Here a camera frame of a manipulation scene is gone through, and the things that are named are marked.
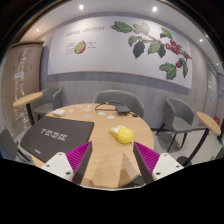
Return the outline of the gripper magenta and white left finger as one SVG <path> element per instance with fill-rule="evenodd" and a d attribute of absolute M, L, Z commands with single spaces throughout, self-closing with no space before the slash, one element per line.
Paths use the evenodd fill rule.
<path fill-rule="evenodd" d="M 42 169 L 80 185 L 91 154 L 92 142 L 87 142 L 68 153 L 56 153 L 42 166 Z"/>

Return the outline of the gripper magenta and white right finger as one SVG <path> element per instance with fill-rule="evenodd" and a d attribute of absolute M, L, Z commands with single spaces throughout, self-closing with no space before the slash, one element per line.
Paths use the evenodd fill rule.
<path fill-rule="evenodd" d="M 145 184 L 183 169 L 183 166 L 168 153 L 159 154 L 138 142 L 133 144 L 133 153 Z"/>

